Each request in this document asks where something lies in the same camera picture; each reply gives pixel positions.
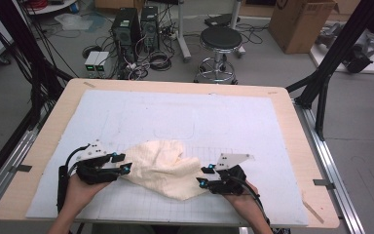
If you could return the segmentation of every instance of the stool base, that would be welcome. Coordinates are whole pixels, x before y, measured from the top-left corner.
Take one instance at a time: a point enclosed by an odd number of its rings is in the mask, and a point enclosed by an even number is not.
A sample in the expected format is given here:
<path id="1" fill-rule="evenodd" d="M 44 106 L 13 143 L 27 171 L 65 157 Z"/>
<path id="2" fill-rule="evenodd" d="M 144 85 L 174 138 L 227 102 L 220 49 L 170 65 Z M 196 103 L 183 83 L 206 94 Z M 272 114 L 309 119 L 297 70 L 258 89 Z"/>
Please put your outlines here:
<path id="1" fill-rule="evenodd" d="M 213 82 L 224 82 L 232 79 L 232 85 L 237 85 L 235 68 L 232 63 L 227 60 L 221 60 L 220 58 L 206 58 L 199 65 L 199 73 L 196 75 L 194 80 L 198 83 L 199 77 L 203 77 Z"/>

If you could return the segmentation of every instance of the desk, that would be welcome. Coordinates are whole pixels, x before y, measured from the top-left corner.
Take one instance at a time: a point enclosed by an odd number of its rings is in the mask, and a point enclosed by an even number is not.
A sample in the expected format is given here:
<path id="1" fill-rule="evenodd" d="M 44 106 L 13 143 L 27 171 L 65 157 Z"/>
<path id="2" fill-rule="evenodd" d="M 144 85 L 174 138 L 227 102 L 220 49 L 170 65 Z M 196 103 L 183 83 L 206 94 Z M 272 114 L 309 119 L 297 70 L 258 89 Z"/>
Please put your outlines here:
<path id="1" fill-rule="evenodd" d="M 40 176 L 52 157 L 82 94 L 89 89 L 175 94 L 213 93 L 270 98 L 300 186 L 303 203 L 309 217 L 309 227 L 334 228 L 339 225 L 338 216 L 325 187 L 315 186 L 313 183 L 313 179 L 321 179 L 321 175 L 292 102 L 284 88 L 91 79 L 74 79 L 69 82 L 23 161 L 24 165 L 32 166 L 31 171 L 29 173 L 17 172 L 1 199 L 0 219 L 26 220 L 25 214 L 36 192 Z"/>

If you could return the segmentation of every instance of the beige fabric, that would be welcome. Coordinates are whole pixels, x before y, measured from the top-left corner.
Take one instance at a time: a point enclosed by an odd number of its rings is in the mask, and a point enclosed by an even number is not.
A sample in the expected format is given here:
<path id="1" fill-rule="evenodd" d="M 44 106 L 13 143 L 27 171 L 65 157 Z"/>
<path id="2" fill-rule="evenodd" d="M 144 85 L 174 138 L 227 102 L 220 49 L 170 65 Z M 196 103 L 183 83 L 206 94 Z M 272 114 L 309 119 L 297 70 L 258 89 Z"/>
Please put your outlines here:
<path id="1" fill-rule="evenodd" d="M 123 178 L 177 200 L 186 200 L 206 192 L 196 177 L 203 177 L 200 160 L 180 158 L 183 145 L 177 140 L 154 140 L 129 148 L 126 159 L 131 172 Z"/>

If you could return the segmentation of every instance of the black stool seat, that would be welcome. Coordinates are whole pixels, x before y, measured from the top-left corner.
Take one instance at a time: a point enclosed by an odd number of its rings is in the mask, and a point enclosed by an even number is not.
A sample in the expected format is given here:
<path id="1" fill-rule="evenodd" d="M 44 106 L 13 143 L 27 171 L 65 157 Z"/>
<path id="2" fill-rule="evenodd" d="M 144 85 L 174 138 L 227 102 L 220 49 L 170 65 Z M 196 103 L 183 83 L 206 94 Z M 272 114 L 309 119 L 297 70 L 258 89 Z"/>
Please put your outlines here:
<path id="1" fill-rule="evenodd" d="M 200 39 L 210 50 L 235 50 L 242 44 L 242 36 L 230 27 L 213 26 L 205 29 Z"/>

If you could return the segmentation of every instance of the cardboard box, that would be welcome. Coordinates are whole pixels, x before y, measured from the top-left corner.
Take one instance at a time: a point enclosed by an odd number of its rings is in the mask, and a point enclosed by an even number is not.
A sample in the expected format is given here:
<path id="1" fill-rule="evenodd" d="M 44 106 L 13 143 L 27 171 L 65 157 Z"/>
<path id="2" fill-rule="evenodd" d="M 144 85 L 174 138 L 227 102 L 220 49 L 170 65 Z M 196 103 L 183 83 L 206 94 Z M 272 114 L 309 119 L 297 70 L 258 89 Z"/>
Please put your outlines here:
<path id="1" fill-rule="evenodd" d="M 120 8 L 136 8 L 138 12 L 144 6 L 144 0 L 94 0 L 95 7 L 98 10 L 117 13 L 116 10 Z"/>
<path id="2" fill-rule="evenodd" d="M 334 0 L 278 0 L 269 31 L 286 54 L 308 53 L 335 6 Z"/>

